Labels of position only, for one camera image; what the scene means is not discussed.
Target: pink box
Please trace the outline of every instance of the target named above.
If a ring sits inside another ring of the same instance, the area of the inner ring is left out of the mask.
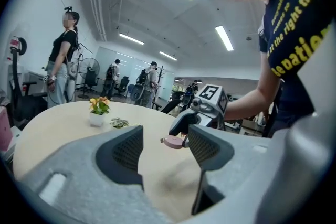
[[[11,125],[7,115],[7,109],[2,106],[0,108],[0,150],[7,151],[10,142],[13,139],[13,133],[11,131]]]

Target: ceiling light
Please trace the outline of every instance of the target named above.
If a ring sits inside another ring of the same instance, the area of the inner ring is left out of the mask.
[[[172,56],[170,56],[170,55],[168,55],[168,54],[165,54],[164,52],[159,51],[159,53],[161,53],[162,55],[165,55],[166,57],[168,57],[168,58],[170,58],[170,59],[173,59],[174,61],[177,61],[176,58],[174,58],[174,57],[172,57]]]
[[[138,40],[136,40],[136,39],[134,39],[134,38],[132,38],[132,37],[126,36],[126,35],[124,35],[124,34],[119,34],[119,36],[121,36],[121,37],[123,37],[123,38],[127,38],[127,39],[129,39],[129,40],[131,40],[131,41],[133,41],[133,42],[138,43],[138,44],[144,45],[144,42],[138,41]]]
[[[132,59],[133,59],[133,57],[128,56],[128,55],[125,55],[125,54],[121,54],[120,52],[117,52],[117,54],[124,55],[124,56],[126,56],[126,57],[129,57],[129,58],[132,58]]]
[[[223,41],[223,43],[224,43],[226,49],[227,49],[228,51],[233,50],[231,41],[229,40],[229,37],[227,36],[224,27],[221,25],[221,26],[217,26],[215,29],[216,29],[216,31],[218,32],[220,38],[222,39],[222,41]]]

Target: wooden tabletop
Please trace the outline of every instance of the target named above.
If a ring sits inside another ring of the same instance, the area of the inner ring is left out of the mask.
[[[144,149],[138,173],[143,176],[146,195],[153,205],[179,222],[191,216],[200,168],[188,148],[174,150],[160,143],[167,136],[174,117],[126,103],[110,103],[102,127],[89,123],[89,102],[55,106],[35,117],[24,128],[13,157],[13,171],[20,180],[38,163],[61,146],[88,136],[112,130],[112,118],[128,120],[131,126],[143,125]]]

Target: pink round object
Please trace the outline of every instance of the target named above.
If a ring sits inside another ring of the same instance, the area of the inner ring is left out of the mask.
[[[176,150],[182,148],[183,140],[179,137],[176,137],[174,135],[168,135],[163,139],[163,142],[166,146],[174,148]]]

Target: fluorescent light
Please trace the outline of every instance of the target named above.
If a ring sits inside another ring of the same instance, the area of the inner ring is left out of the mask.
[[[127,38],[127,39],[129,39],[129,40],[131,40],[131,41],[134,41],[134,42],[136,42],[136,43],[139,43],[139,44],[141,44],[141,45],[144,45],[144,42],[138,41],[138,40],[136,40],[135,38],[126,36],[126,35],[124,35],[124,34],[119,34],[119,36],[121,36],[121,37],[123,37],[123,38]]]
[[[125,55],[125,54],[121,54],[120,52],[117,52],[117,54],[124,55],[124,56],[126,56],[126,57],[129,57],[129,58],[132,58],[132,59],[133,59],[133,57],[128,56],[128,55]]]
[[[172,56],[170,56],[170,55],[168,55],[168,54],[165,54],[164,52],[159,51],[159,53],[161,53],[162,55],[165,55],[166,57],[168,57],[168,58],[170,58],[170,59],[173,59],[174,61],[177,61],[176,58],[174,58],[174,57],[172,57]]]
[[[232,47],[231,41],[229,40],[229,37],[227,36],[227,34],[225,32],[224,27],[221,25],[221,26],[217,26],[215,29],[218,32],[220,38],[222,39],[226,49],[228,51],[232,51],[233,47]]]

